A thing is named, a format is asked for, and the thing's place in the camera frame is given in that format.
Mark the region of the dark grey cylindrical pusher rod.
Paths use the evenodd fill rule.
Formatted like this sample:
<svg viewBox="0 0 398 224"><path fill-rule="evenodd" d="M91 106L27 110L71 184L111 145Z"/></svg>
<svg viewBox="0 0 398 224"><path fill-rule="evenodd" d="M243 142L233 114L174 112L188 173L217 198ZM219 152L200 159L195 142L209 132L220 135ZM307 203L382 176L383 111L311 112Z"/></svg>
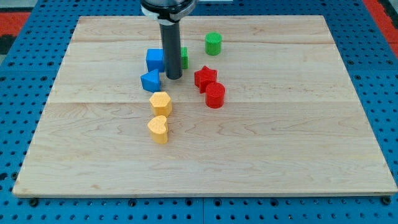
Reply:
<svg viewBox="0 0 398 224"><path fill-rule="evenodd" d="M160 25L164 68L168 79L177 80L182 76L180 24Z"/></svg>

